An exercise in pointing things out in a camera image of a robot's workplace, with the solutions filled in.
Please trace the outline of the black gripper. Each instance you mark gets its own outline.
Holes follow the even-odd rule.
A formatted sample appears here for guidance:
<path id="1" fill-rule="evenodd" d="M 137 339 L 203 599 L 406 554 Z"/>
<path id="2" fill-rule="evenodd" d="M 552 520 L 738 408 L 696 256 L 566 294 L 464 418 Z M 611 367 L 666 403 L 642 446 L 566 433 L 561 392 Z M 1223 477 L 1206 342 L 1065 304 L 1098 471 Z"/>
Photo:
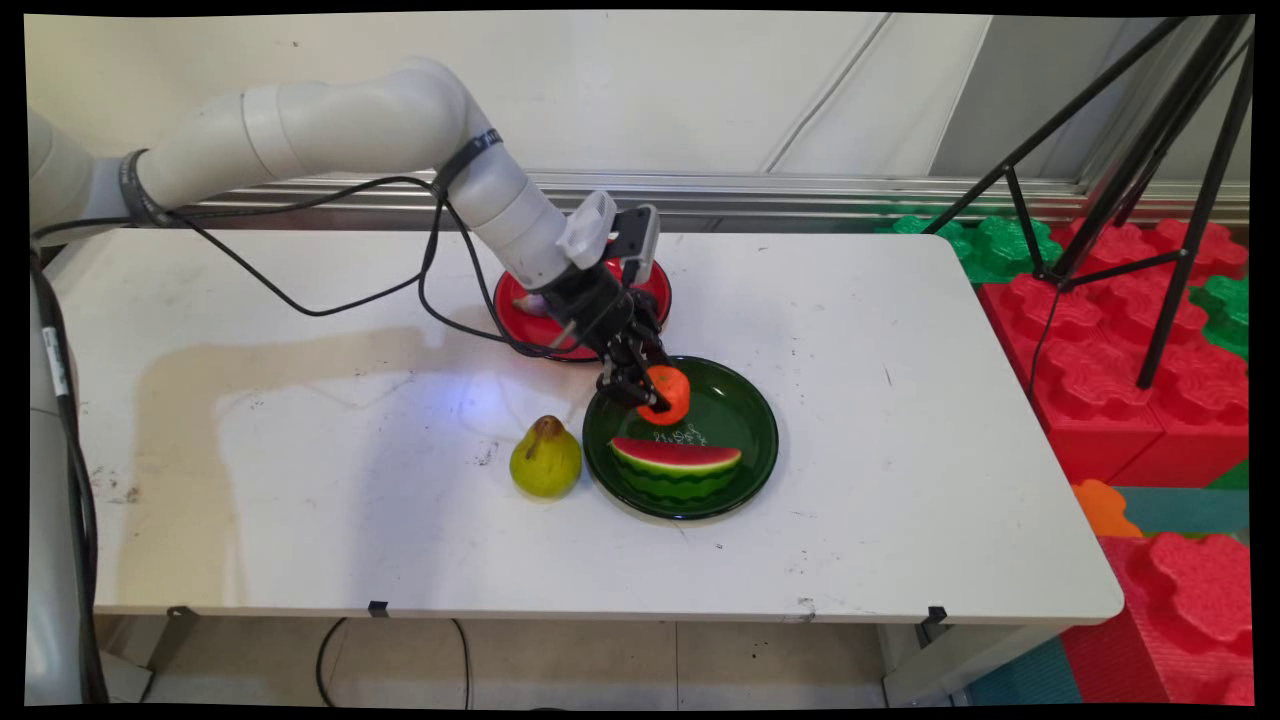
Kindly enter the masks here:
<path id="1" fill-rule="evenodd" d="M 663 410 L 663 393 L 650 378 L 652 366 L 669 366 L 660 341 L 660 323 L 650 305 L 636 305 L 631 284 L 634 263 L 621 263 L 614 275 L 609 263 L 566 273 L 538 293 L 561 334 L 545 346 L 566 354 L 585 346 L 604 354 L 598 392 L 626 407 Z"/>

